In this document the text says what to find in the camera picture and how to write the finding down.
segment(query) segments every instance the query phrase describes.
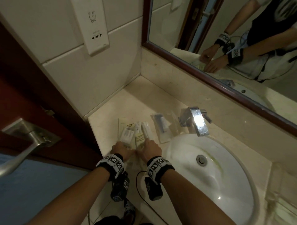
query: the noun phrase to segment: sneaker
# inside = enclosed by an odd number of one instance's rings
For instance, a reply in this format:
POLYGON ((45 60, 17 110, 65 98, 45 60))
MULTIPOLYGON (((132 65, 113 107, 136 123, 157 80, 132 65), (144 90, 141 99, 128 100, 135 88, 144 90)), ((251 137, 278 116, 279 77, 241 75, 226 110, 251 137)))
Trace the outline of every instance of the sneaker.
POLYGON ((126 198, 124 200, 124 208, 125 208, 124 218, 126 218, 130 215, 133 216, 132 223, 131 223, 131 225, 133 225, 135 222, 135 217, 136 217, 135 206, 133 206, 133 204, 126 198))

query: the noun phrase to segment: chrome faucet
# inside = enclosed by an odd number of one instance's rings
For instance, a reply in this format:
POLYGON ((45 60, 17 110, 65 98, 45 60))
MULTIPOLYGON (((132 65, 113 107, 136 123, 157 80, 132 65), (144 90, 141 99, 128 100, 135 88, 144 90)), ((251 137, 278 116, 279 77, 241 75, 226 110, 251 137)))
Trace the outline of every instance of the chrome faucet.
POLYGON ((208 117, 206 110, 199 109, 198 107, 188 107, 181 113, 178 119, 182 127, 193 124, 198 137, 209 135, 205 120, 209 123, 212 123, 212 120, 208 117))

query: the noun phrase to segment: electrical outlet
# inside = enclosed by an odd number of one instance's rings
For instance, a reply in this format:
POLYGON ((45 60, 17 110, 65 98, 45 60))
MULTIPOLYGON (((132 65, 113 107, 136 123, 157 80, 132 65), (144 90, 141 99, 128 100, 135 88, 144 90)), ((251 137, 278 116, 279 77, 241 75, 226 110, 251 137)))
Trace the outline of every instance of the electrical outlet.
POLYGON ((89 55, 109 46, 102 0, 71 0, 89 55))

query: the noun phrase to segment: wooden mirror frame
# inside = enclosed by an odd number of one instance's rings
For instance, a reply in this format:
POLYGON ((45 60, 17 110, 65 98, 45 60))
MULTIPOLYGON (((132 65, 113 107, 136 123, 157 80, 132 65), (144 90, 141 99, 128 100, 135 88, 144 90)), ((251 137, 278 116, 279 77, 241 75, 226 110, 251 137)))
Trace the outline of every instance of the wooden mirror frame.
POLYGON ((152 9, 153 0, 144 0, 143 3, 143 23, 142 23, 142 46, 152 51, 153 53, 161 56, 165 60, 171 62, 177 67, 181 68, 185 72, 191 74, 192 76, 199 79, 204 84, 209 85, 210 87, 216 89, 221 92, 225 96, 233 99, 234 101, 240 103, 242 106, 247 109, 253 111, 269 122, 275 124, 286 132, 297 137, 297 125, 287 120, 286 118, 278 115, 277 113, 271 111, 270 109, 262 106, 261 104, 251 100, 245 95, 237 92, 236 90, 230 88, 229 86, 223 84, 217 79, 211 77, 210 75, 198 70, 196 67, 191 66, 187 62, 182 59, 176 57, 170 52, 162 49, 161 47, 155 45, 154 43, 149 41, 149 29, 150 29, 150 21, 151 21, 151 9, 152 9))

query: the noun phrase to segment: mirror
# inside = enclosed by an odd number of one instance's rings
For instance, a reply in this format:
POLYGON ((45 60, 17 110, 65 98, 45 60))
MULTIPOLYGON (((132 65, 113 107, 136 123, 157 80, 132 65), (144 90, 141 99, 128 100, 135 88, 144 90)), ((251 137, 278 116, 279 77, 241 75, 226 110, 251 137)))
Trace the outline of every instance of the mirror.
POLYGON ((297 124, 297 0, 153 0, 148 38, 297 124))

